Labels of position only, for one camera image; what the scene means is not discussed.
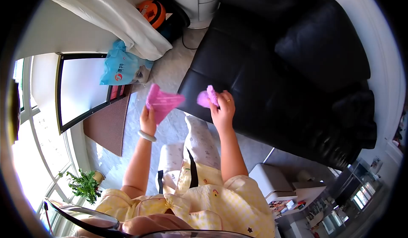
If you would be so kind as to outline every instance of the floor rug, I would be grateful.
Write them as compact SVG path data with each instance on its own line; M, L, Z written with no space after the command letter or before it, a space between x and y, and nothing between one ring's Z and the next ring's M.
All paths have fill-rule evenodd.
M84 134L117 156L122 156L123 133L132 85L125 85L125 97L84 120Z

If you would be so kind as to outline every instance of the pajama sleeve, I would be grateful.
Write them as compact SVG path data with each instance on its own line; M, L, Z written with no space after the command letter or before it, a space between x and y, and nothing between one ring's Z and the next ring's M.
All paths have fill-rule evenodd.
M139 202L138 199L130 199L121 190L108 189L103 192L102 201L95 210L125 221L135 216L135 208Z
M237 175L227 180L224 183L224 188L234 191L263 214L272 214L257 182L252 178L246 175Z

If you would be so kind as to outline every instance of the pink cloth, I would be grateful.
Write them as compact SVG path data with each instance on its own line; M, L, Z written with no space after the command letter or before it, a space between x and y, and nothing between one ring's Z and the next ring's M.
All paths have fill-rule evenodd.
M158 125L172 109L176 108L184 100L185 97L180 94L162 92L159 85L153 83L147 95L146 107L148 110L150 110L150 107L154 108L155 120Z
M207 98L210 99L211 103L215 104L219 107L217 101L217 95L215 94L214 87L212 85L208 85L207 91L201 91L197 97L197 103L205 108L210 108L210 104L207 101Z

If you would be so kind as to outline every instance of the yellow pajamas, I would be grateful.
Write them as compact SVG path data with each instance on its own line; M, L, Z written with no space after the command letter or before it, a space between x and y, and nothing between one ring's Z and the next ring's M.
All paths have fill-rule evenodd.
M189 188L190 162L184 159L174 194L130 199L120 190L108 189L96 210L125 221L171 209L195 229L274 237L273 216L256 181L246 175L238 175L223 184L220 170L200 163L196 166L198 187Z

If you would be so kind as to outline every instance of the potted plant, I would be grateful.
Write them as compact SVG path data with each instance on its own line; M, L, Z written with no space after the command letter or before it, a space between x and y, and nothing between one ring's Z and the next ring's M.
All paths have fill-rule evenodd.
M68 186L76 196L86 197L86 200L91 204L95 204L97 197L101 196L99 190L100 183L105 179L99 171L83 172L79 169L80 177L76 177L70 172L66 172L66 176L70 177Z

